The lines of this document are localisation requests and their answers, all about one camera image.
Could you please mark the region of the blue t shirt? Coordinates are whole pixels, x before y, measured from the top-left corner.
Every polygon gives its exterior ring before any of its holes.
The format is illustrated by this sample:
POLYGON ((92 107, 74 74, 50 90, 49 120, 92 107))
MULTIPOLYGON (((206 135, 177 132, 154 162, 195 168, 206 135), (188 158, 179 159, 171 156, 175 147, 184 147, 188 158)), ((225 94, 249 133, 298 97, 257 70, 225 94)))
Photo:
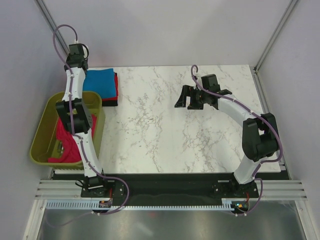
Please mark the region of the blue t shirt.
POLYGON ((114 69, 88 70, 82 90, 96 92, 101 97, 104 75, 109 72, 114 72, 114 69))

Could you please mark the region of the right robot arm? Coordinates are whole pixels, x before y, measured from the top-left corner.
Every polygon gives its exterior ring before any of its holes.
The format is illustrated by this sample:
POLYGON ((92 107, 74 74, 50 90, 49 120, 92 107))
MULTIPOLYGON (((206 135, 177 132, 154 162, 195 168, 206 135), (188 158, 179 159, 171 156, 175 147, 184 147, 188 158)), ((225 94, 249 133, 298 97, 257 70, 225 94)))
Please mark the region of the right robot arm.
POLYGON ((195 86, 183 85, 175 108, 203 110, 209 105, 231 117, 242 127, 242 151, 244 156, 233 172, 229 191, 235 197, 247 191, 260 167, 266 163, 279 162, 273 158, 276 152, 283 152, 276 118, 272 113, 257 114, 238 100, 228 89, 221 89, 215 74, 200 76, 191 74, 195 86))

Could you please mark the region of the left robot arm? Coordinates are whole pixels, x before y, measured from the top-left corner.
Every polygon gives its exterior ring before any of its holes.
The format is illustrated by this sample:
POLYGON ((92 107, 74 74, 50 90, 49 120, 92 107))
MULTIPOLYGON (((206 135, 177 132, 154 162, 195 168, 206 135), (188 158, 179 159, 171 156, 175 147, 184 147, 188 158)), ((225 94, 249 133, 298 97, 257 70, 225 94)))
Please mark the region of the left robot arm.
POLYGON ((106 196, 110 185, 102 177, 92 138, 93 119, 83 100, 83 84, 88 70, 89 50, 83 43, 69 45, 69 54, 64 62, 66 87, 63 98, 55 104, 64 129, 69 132, 79 151, 84 168, 82 197, 106 196))

